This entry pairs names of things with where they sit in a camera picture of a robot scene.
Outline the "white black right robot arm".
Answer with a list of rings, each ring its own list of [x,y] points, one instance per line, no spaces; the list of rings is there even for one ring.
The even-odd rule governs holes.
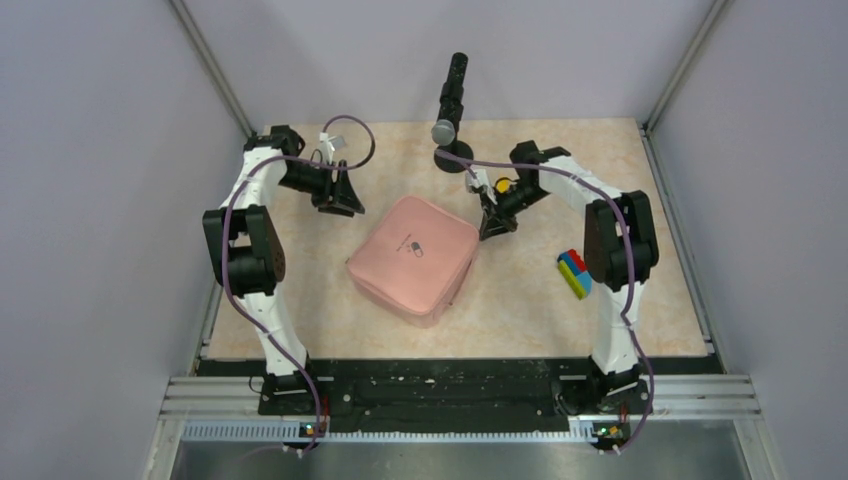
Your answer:
[[[484,169],[466,175],[481,203],[483,240],[511,233],[518,213],[548,196],[563,200],[584,221],[583,262],[598,296],[599,330],[590,358],[586,397],[612,412],[637,387],[643,349],[634,336],[641,296],[659,261],[651,202],[641,190],[624,192],[582,167],[566,149],[516,145],[510,161],[518,178],[503,192]]]

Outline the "pink medicine kit case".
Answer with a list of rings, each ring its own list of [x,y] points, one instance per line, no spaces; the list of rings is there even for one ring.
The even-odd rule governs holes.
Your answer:
[[[418,328],[436,325],[474,264],[478,229],[416,196],[400,198],[346,261],[355,288]]]

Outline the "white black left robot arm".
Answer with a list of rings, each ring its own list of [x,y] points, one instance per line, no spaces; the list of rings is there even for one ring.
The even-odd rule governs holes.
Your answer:
[[[284,187],[308,195],[320,213],[364,213],[349,179],[350,165],[334,159],[344,145],[342,136],[321,131],[313,154],[302,159],[306,142],[290,126],[274,126],[267,135],[254,133],[243,147],[231,192],[219,208],[202,216],[216,281],[260,339],[266,359],[264,394],[282,395],[302,414],[317,407],[321,388],[308,376],[308,352],[285,304],[286,257],[269,207]]]

